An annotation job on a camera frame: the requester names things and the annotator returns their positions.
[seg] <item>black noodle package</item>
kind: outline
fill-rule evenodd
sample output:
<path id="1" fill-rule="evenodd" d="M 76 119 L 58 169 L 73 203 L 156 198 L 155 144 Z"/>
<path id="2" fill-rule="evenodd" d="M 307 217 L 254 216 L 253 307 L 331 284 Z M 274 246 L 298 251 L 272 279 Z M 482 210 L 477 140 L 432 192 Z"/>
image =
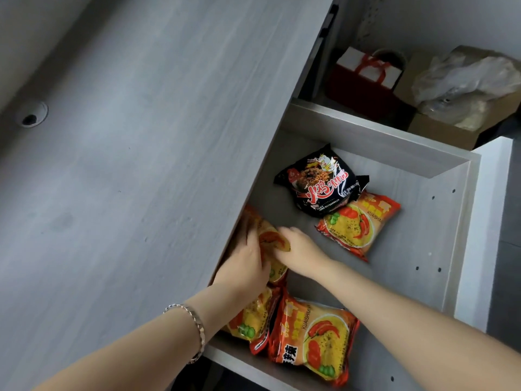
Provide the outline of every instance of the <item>black noodle package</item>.
<path id="1" fill-rule="evenodd" d="M 358 199 L 369 177 L 356 177 L 328 144 L 285 168 L 274 182 L 291 191 L 300 210 L 320 218 Z"/>

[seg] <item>red bow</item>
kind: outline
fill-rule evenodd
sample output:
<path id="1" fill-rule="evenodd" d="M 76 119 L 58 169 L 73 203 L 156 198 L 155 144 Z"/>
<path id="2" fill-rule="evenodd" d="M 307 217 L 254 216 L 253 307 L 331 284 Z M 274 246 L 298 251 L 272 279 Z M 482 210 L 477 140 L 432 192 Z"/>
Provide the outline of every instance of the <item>red bow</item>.
<path id="1" fill-rule="evenodd" d="M 380 77 L 377 79 L 377 84 L 382 84 L 387 76 L 386 69 L 387 67 L 390 67 L 391 64 L 389 62 L 383 62 L 373 56 L 369 56 L 368 54 L 365 54 L 364 57 L 361 59 L 360 65 L 356 68 L 354 71 L 355 74 L 360 74 L 363 69 L 366 67 L 375 67 L 381 71 Z"/>

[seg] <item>bracelet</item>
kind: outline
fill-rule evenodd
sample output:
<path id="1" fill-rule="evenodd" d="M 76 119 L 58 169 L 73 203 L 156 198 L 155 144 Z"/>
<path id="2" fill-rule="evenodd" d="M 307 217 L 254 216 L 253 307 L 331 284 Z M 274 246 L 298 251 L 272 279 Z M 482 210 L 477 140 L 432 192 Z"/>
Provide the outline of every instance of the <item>bracelet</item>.
<path id="1" fill-rule="evenodd" d="M 195 363 L 201 357 L 201 355 L 203 355 L 203 352 L 204 352 L 205 336 L 204 336 L 204 326 L 203 326 L 203 323 L 201 322 L 201 319 L 199 318 L 199 315 L 197 315 L 195 310 L 192 309 L 190 306 L 187 306 L 185 304 L 171 304 L 170 306 L 168 306 L 165 309 L 163 314 L 165 314 L 168 310 L 173 309 L 174 307 L 180 307 L 180 308 L 183 308 L 186 311 L 188 311 L 188 314 L 192 316 L 192 319 L 194 320 L 197 328 L 199 329 L 199 336 L 201 337 L 201 348 L 199 349 L 199 352 L 188 362 L 188 363 Z"/>

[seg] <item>red and white box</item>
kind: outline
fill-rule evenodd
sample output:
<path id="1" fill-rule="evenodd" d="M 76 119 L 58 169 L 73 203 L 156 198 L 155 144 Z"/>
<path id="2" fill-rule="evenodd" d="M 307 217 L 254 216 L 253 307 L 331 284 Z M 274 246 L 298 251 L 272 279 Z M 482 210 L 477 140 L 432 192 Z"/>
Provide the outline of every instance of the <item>red and white box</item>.
<path id="1" fill-rule="evenodd" d="M 326 96 L 355 112 L 378 120 L 398 108 L 392 89 L 402 71 L 350 47 L 326 83 Z"/>

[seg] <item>floor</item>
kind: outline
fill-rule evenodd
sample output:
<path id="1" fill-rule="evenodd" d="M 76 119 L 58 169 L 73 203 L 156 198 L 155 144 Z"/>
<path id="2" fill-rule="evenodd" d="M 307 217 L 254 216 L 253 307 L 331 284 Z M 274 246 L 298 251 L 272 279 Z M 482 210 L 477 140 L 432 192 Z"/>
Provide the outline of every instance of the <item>floor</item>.
<path id="1" fill-rule="evenodd" d="M 514 139 L 487 332 L 521 352 L 521 120 L 500 135 Z"/>

